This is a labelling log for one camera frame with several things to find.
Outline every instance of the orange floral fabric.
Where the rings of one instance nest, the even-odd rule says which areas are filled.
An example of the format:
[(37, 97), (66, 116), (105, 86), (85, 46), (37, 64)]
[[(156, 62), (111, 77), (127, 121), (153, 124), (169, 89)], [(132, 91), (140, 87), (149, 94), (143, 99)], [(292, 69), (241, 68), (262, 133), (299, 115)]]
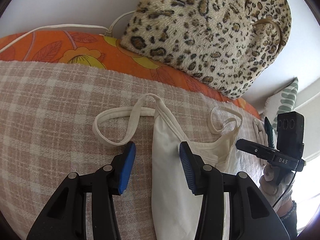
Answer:
[[(0, 48), (22, 34), (1, 38)], [(69, 31), (36, 31), (3, 51), (0, 60), (79, 63), (114, 70), (201, 93), (217, 101), (232, 102), (260, 119), (258, 111), (242, 98), (231, 100), (182, 71), (123, 49), (115, 38)]]

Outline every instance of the fuzzy fabric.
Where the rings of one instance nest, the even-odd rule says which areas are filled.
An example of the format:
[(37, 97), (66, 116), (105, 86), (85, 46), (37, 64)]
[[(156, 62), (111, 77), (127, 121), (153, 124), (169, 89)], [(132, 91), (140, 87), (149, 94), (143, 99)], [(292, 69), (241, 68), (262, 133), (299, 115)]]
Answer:
[(287, 0), (141, 0), (121, 45), (239, 98), (277, 57)]

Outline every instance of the white pillow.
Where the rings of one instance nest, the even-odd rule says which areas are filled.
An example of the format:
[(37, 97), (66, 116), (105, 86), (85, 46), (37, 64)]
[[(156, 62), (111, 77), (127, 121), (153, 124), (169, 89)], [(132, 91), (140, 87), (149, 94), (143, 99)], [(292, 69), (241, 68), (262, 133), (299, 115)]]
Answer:
[(268, 117), (276, 134), (277, 115), (291, 112), (293, 110), (297, 98), (297, 92), (298, 78), (295, 78), (292, 83), (267, 99), (263, 115)]

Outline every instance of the metal pivot screw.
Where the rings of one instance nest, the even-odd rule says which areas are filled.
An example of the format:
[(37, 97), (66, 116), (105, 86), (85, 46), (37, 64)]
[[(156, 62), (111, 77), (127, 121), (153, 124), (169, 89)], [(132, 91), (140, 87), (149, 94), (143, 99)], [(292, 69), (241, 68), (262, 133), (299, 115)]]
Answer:
[(71, 173), (69, 173), (68, 178), (74, 179), (76, 176), (77, 176), (77, 174), (75, 172), (71, 172)]
[(239, 177), (242, 179), (245, 179), (246, 177), (248, 177), (248, 174), (246, 174), (245, 172), (241, 171), (239, 172)]
[(211, 171), (211, 170), (212, 170), (212, 167), (211, 167), (210, 165), (208, 165), (208, 164), (203, 165), (202, 168), (203, 168), (205, 171)]
[(112, 170), (112, 166), (111, 165), (106, 165), (103, 167), (104, 171), (111, 171)]

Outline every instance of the black cable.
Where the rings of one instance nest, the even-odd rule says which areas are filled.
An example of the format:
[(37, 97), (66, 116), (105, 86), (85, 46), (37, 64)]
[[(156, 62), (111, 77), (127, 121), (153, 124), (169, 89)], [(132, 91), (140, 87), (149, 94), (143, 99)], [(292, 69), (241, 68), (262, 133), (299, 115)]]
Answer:
[(284, 196), (284, 194), (288, 191), (289, 187), (291, 186), (293, 180), (294, 180), (294, 177), (296, 176), (297, 172), (294, 173), (289, 185), (287, 186), (287, 188), (285, 189), (285, 191), (282, 193), (282, 195), (278, 198), (278, 200), (273, 204), (272, 208), (275, 207), (275, 205), (280, 201), (280, 199)]

